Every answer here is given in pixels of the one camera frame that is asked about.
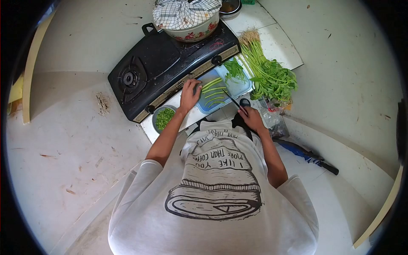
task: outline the leafy green vegetable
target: leafy green vegetable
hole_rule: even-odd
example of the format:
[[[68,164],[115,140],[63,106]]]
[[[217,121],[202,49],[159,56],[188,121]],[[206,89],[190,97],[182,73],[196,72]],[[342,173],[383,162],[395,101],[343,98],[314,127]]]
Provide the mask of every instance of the leafy green vegetable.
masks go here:
[[[233,58],[232,61],[224,62],[223,65],[228,70],[228,73],[225,75],[225,83],[227,83],[228,79],[234,82],[232,78],[238,78],[241,81],[245,81],[245,75],[244,75],[243,68],[242,66],[239,65],[236,58]]]
[[[160,111],[156,116],[157,129],[163,130],[173,116],[174,116],[174,111],[172,109],[166,108]]]
[[[268,60],[262,51],[259,33],[257,30],[247,30],[239,38],[242,55],[252,71],[254,90],[251,92],[251,99],[275,98],[278,101],[288,101],[292,90],[297,90],[296,75],[287,68],[283,68],[276,60]]]

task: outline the floral pot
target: floral pot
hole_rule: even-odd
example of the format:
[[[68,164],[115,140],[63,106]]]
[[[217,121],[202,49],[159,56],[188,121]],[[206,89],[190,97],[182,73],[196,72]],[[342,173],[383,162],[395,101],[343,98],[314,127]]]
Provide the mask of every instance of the floral pot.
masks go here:
[[[218,26],[218,22],[220,20],[220,14],[217,12],[206,20],[204,23],[199,24],[198,26],[191,27],[188,29],[181,29],[181,30],[170,30],[170,29],[163,29],[169,36],[175,38],[177,41],[180,42],[197,42],[202,39],[205,39],[214,32],[214,30]]]

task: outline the green basket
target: green basket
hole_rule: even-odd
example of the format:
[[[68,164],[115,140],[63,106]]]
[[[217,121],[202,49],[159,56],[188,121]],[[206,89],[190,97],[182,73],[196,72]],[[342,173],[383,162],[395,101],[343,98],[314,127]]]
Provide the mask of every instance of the green basket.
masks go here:
[[[255,4],[255,0],[241,0],[242,4]]]

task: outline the umbrella handle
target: umbrella handle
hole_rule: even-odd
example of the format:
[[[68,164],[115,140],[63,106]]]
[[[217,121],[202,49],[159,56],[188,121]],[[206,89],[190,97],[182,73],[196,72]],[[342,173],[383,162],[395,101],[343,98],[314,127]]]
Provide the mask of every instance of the umbrella handle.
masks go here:
[[[323,167],[323,168],[326,168],[327,170],[329,170],[330,172],[332,172],[333,174],[335,174],[335,175],[338,175],[339,174],[339,170],[337,169],[337,168],[335,168],[335,167],[333,167],[333,166],[329,166],[328,164],[326,164],[326,163],[321,163],[320,164],[320,166],[321,167]]]

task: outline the pot handle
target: pot handle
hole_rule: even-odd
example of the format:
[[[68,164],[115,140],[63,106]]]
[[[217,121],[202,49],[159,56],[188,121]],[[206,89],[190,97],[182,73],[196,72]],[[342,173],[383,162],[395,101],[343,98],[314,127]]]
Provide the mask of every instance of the pot handle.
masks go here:
[[[153,30],[149,32],[149,31],[147,31],[147,27],[151,27],[151,28],[153,28]],[[144,33],[144,35],[146,37],[157,33],[156,27],[153,25],[153,23],[144,24],[142,26],[142,31],[143,31],[143,33]]]

